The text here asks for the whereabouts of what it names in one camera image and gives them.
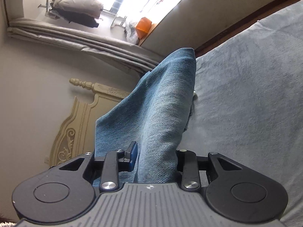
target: denim fabric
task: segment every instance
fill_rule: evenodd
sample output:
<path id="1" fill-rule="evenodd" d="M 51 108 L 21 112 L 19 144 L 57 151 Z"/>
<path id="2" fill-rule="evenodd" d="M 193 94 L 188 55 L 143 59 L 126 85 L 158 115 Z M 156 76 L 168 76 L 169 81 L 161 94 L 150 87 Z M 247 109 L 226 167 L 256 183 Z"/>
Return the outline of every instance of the denim fabric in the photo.
<path id="1" fill-rule="evenodd" d="M 133 172 L 119 173 L 120 182 L 166 183 L 176 173 L 175 150 L 188 121 L 196 59 L 191 48 L 167 56 L 143 76 L 132 93 L 96 121 L 95 156 L 138 143 Z"/>

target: wooden trim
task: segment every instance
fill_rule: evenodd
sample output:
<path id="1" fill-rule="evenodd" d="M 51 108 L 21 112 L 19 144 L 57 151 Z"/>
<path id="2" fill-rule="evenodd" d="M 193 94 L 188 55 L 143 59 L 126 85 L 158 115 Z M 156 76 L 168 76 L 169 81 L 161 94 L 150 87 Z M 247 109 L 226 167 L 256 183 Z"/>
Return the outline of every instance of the wooden trim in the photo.
<path id="1" fill-rule="evenodd" d="M 237 23 L 233 24 L 226 30 L 222 31 L 221 33 L 214 36 L 212 39 L 208 40 L 207 42 L 205 42 L 204 44 L 199 46 L 195 50 L 196 57 L 206 54 L 208 51 L 219 46 L 221 43 L 225 42 L 229 38 L 233 37 L 234 35 L 238 34 L 239 32 L 245 30 L 246 28 L 248 28 L 249 26 L 254 24 L 258 19 L 265 18 L 266 16 L 276 12 L 276 11 L 272 11 L 272 13 L 268 14 L 268 12 L 271 11 L 272 9 L 274 9 L 274 8 L 277 8 L 278 10 L 282 9 L 283 7 L 279 7 L 279 5 L 286 3 L 287 1 L 289 1 L 289 0 L 274 0 L 271 3 L 266 4 L 265 6 L 261 7 L 257 11 L 246 16 L 244 19 L 238 21 Z"/>
<path id="2" fill-rule="evenodd" d="M 81 81 L 77 78 L 71 78 L 69 82 L 74 86 L 81 86 L 84 89 L 91 90 L 93 93 L 100 93 L 108 95 L 107 99 L 121 101 L 122 99 L 126 98 L 130 93 L 126 91 L 122 91 L 116 88 L 112 88 L 110 86 L 106 86 L 100 83 L 91 83 L 86 81 Z"/>
<path id="3" fill-rule="evenodd" d="M 7 14 L 6 0 L 3 0 L 3 5 L 4 5 L 5 16 L 6 16 L 7 27 L 9 27 L 9 15 Z"/>

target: light blue fleece blanket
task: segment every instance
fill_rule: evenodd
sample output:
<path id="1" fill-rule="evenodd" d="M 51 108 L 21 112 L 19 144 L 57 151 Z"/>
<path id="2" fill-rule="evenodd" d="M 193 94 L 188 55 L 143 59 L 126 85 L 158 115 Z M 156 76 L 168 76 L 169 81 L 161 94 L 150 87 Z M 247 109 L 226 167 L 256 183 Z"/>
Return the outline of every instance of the light blue fleece blanket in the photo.
<path id="1" fill-rule="evenodd" d="M 302 227 L 303 0 L 197 58 L 195 91 L 178 148 L 216 151 L 278 181 L 289 199 L 281 221 Z"/>
<path id="2" fill-rule="evenodd" d="M 188 121 L 196 59 L 191 48 L 179 49 L 146 74 L 132 93 L 96 121 L 95 156 L 126 150 L 138 143 L 133 172 L 120 182 L 167 183 L 175 178 L 176 148 Z"/>

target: gray curtain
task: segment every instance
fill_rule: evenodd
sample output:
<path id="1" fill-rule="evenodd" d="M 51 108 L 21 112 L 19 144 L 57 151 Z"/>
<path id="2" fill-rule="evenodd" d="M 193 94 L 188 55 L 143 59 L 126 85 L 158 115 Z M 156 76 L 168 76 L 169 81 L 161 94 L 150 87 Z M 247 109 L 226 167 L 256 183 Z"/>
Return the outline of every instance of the gray curtain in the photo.
<path id="1" fill-rule="evenodd" d="M 7 31 L 10 37 L 83 51 L 130 74 L 142 75 L 163 60 L 162 56 L 128 42 L 27 18 L 10 21 Z"/>

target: bed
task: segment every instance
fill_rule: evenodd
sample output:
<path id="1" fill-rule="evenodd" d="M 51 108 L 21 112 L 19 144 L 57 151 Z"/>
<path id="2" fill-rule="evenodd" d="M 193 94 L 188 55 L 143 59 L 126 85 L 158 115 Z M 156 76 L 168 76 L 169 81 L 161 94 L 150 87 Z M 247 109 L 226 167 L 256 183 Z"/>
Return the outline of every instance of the bed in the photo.
<path id="1" fill-rule="evenodd" d="M 303 0 L 197 58 L 195 91 L 178 148 L 216 151 L 280 182 L 281 220 L 302 227 Z"/>

